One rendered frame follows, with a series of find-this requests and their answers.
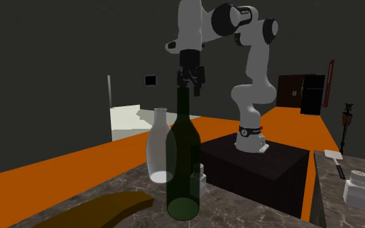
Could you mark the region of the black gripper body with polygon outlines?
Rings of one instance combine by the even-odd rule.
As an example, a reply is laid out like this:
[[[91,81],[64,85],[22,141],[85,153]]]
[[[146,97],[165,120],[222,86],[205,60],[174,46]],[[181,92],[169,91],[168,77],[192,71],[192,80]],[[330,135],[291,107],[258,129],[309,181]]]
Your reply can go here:
[[[186,49],[180,51],[180,67],[178,76],[193,73],[194,76],[204,76],[204,67],[200,65],[200,51]]]

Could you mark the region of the dark green glass bottle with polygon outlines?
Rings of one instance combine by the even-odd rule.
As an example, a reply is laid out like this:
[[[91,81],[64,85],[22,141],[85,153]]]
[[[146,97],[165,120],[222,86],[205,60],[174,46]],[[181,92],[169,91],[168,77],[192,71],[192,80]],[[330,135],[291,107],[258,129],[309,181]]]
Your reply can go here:
[[[200,136],[189,116],[189,88],[177,89],[177,117],[166,138],[167,212],[175,220],[193,219],[199,212]]]

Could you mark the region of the clear glass bottle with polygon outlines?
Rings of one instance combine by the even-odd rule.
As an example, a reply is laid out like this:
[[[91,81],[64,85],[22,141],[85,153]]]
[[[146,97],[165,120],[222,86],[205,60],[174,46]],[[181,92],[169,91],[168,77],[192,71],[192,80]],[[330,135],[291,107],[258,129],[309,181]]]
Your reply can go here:
[[[155,183],[166,183],[172,177],[166,168],[166,139],[170,131],[167,123],[167,109],[154,109],[154,123],[149,131],[146,143],[148,174]]]

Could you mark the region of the dark brown cabinet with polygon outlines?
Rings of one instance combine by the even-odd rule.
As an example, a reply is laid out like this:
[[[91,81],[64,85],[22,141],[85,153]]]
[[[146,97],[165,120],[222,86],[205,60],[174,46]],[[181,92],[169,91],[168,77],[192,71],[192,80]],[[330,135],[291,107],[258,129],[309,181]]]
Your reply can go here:
[[[301,107],[302,85],[307,74],[280,75],[278,79],[276,106]]]

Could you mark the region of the small white shaker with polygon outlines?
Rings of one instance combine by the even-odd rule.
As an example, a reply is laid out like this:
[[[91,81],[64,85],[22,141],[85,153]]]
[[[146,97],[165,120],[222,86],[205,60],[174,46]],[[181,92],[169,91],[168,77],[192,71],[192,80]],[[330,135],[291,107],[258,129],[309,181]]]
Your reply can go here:
[[[204,165],[196,163],[193,165],[193,173],[190,176],[190,194],[196,198],[202,198],[206,193],[206,178]]]

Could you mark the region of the dark robot stand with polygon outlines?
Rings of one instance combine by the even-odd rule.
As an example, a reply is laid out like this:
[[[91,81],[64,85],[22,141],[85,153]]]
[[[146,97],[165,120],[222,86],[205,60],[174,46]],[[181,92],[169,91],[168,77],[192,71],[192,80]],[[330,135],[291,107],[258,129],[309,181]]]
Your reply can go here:
[[[300,218],[309,151],[267,141],[265,153],[236,149],[232,133],[201,144],[207,182]]]

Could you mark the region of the black refrigerator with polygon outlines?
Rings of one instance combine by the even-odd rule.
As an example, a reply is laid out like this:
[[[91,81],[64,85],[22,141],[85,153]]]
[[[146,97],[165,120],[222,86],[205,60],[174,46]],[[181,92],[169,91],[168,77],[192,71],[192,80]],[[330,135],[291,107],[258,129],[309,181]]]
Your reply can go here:
[[[319,115],[324,91],[324,75],[305,76],[301,93],[301,114]]]

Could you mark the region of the dark yellow banana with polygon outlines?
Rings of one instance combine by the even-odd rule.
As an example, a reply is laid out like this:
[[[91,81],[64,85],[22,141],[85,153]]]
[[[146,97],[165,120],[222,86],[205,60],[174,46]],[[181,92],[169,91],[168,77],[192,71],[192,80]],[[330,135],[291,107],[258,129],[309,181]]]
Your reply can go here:
[[[114,228],[123,219],[151,207],[153,202],[154,198],[142,191],[105,194],[32,228]]]

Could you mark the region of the dark floor lamp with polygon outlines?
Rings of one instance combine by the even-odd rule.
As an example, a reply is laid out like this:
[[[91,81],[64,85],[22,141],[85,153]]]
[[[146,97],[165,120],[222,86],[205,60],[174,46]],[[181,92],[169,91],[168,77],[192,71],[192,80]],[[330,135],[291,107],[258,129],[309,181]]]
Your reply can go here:
[[[351,124],[351,120],[353,117],[353,114],[351,113],[353,104],[345,103],[345,109],[342,112],[342,125],[343,125],[343,133],[342,133],[342,140],[340,143],[340,153],[343,154],[344,152],[344,145],[345,145],[345,139],[346,139],[346,133],[347,128]]]

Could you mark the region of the large white shaker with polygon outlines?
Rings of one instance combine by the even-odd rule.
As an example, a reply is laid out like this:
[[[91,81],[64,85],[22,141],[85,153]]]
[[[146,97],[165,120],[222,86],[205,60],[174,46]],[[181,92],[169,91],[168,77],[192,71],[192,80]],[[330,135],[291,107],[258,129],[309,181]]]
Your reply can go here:
[[[365,210],[365,173],[352,170],[344,186],[343,199],[346,205]]]

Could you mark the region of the small black wall panel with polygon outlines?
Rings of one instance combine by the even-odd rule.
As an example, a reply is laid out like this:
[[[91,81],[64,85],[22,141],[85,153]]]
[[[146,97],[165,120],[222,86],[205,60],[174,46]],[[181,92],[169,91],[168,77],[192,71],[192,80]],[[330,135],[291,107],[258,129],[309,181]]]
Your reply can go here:
[[[158,78],[155,74],[148,74],[144,76],[144,86],[145,87],[157,87]]]

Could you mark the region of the red framed wall picture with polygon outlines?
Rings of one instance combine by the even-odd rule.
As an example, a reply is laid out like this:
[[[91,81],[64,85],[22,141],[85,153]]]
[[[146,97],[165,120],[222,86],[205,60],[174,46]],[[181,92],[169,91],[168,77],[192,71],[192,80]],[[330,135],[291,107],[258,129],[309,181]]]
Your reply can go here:
[[[330,89],[331,89],[331,80],[332,80],[332,75],[333,75],[334,62],[335,62],[334,60],[331,60],[329,62],[329,70],[328,70],[328,74],[327,74],[324,102],[322,103],[322,106],[325,108],[328,106],[328,102],[329,102],[329,94],[330,94]]]

